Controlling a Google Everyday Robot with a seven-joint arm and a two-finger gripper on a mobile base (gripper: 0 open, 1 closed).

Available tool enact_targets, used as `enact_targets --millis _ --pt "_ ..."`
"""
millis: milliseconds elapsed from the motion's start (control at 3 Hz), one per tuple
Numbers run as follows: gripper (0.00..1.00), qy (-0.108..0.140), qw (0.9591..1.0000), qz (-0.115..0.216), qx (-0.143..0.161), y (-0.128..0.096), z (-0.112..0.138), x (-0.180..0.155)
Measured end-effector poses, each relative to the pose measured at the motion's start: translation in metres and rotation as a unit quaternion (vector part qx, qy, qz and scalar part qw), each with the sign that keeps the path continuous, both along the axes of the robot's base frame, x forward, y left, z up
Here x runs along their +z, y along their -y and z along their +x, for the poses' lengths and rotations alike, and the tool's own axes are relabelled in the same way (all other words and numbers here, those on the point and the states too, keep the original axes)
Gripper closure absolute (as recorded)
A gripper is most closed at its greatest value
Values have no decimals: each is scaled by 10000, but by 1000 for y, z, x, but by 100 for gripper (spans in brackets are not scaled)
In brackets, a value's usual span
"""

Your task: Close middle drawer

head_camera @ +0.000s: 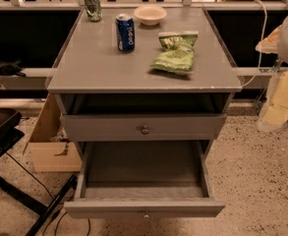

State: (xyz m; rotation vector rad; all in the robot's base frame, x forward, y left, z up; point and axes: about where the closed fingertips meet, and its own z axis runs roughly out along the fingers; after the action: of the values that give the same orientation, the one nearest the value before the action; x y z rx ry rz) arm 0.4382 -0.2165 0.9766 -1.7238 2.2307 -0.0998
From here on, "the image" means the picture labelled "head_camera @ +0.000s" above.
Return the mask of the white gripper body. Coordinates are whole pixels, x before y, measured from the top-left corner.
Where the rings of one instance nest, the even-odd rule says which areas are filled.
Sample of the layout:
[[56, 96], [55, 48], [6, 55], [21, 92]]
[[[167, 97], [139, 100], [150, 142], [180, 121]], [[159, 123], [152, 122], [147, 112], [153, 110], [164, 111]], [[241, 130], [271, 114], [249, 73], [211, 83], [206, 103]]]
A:
[[268, 83], [266, 102], [259, 113], [258, 127], [272, 132], [288, 121], [288, 70], [275, 74]]

